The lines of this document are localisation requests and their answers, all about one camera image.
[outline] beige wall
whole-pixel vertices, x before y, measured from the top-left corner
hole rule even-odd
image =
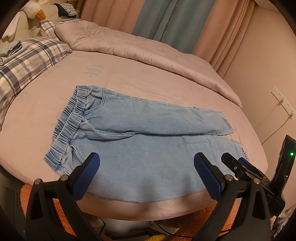
[[[274,86],[296,110],[296,37],[280,13],[259,7],[254,9],[246,34],[224,80],[240,97],[242,110],[253,127],[266,119],[255,128],[261,143],[288,118],[283,107],[277,106],[277,100],[270,93]],[[296,115],[263,144],[269,178],[275,171],[286,134],[296,139]],[[296,163],[284,190],[286,208],[296,203],[295,186]]]

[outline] power strip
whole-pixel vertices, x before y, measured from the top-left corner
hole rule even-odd
[[[281,94],[281,92],[279,92],[279,90],[277,88],[273,88],[273,90],[271,91],[271,93],[274,95],[274,97],[279,101],[283,101],[281,103],[281,105],[283,106],[283,108],[286,110],[286,112],[288,113],[288,115],[290,116],[290,118],[292,119],[292,116],[294,115],[294,109],[293,107],[289,104],[288,100]]]

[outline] light blue denim pants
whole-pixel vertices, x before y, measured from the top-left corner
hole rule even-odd
[[[96,152],[101,165],[89,193],[156,202],[205,190],[193,165],[197,152],[233,174],[221,162],[225,152],[244,156],[240,143],[221,137],[233,131],[221,112],[77,86],[44,160],[58,174],[70,174]]]

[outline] teal curtain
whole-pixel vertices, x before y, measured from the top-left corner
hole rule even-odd
[[[145,0],[133,35],[191,53],[215,0]]]

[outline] plaid pillowcase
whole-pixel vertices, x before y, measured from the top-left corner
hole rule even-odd
[[[78,23],[80,21],[81,21],[80,18],[69,18],[69,19],[61,20],[59,22],[48,21],[48,20],[40,21],[40,33],[41,33],[41,36],[45,37],[45,38],[59,40],[58,36],[54,32],[54,28],[58,24],[65,23],[65,22]]]
[[[0,131],[8,107],[17,94],[41,73],[72,52],[61,41],[37,37],[25,41],[28,48],[0,66]]]

